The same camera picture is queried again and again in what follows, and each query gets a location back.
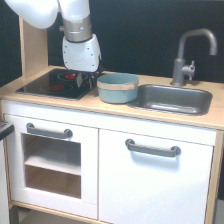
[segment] stainless steel sink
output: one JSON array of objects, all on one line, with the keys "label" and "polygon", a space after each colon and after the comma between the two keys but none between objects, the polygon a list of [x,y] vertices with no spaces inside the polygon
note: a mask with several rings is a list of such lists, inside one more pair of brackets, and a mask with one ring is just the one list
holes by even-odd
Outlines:
[{"label": "stainless steel sink", "polygon": [[142,85],[130,107],[184,115],[204,115],[209,111],[212,94],[203,90]]}]

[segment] cabinet door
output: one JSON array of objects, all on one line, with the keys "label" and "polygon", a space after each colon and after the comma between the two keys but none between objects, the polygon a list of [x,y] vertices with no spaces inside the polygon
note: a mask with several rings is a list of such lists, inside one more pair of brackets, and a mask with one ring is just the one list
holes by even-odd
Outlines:
[{"label": "cabinet door", "polygon": [[5,120],[15,126],[7,137],[11,199],[97,219],[98,129],[12,115]]},{"label": "cabinet door", "polygon": [[[129,151],[169,150],[174,158]],[[100,130],[99,219],[115,224],[203,224],[213,147]]]}]

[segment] stovetop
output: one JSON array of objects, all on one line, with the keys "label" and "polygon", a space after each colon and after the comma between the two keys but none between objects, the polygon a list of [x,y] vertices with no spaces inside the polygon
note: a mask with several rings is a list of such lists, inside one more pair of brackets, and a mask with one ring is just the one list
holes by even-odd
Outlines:
[{"label": "stovetop", "polygon": [[16,90],[16,93],[79,100],[91,90],[89,73],[81,73],[82,84],[77,84],[78,73],[65,69],[53,69],[43,76]]}]

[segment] wooden countertop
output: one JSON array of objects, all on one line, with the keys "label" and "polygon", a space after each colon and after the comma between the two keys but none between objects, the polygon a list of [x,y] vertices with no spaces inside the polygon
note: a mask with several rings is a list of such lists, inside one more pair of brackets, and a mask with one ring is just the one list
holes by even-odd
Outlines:
[{"label": "wooden countertop", "polygon": [[[143,118],[150,120],[158,120],[179,124],[187,124],[198,127],[214,128],[224,130],[224,84],[189,81],[184,88],[201,89],[209,91],[213,95],[211,106],[208,114],[203,116],[185,116],[172,113],[163,113],[157,111],[140,110],[128,107],[126,105],[107,104],[100,100],[97,88],[92,90],[79,101],[62,100],[50,97],[38,97],[25,94],[17,94],[15,91],[27,83],[33,81],[39,76],[45,74],[54,66],[42,70],[38,74],[29,79],[20,77],[13,82],[0,88],[0,98],[12,101],[28,102],[34,104],[42,104],[49,106],[56,106],[61,108],[71,108],[76,110],[85,110],[97,113],[106,113],[121,115],[127,117]],[[153,77],[140,75],[139,85],[143,84],[157,84],[170,86],[171,78]]]}]

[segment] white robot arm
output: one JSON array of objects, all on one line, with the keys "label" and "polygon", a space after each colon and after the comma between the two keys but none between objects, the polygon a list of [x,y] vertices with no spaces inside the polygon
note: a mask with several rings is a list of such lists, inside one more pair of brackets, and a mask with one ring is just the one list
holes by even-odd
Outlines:
[{"label": "white robot arm", "polygon": [[100,47],[92,34],[89,0],[5,0],[30,25],[46,29],[61,12],[63,59],[68,69],[95,72],[101,59]]}]

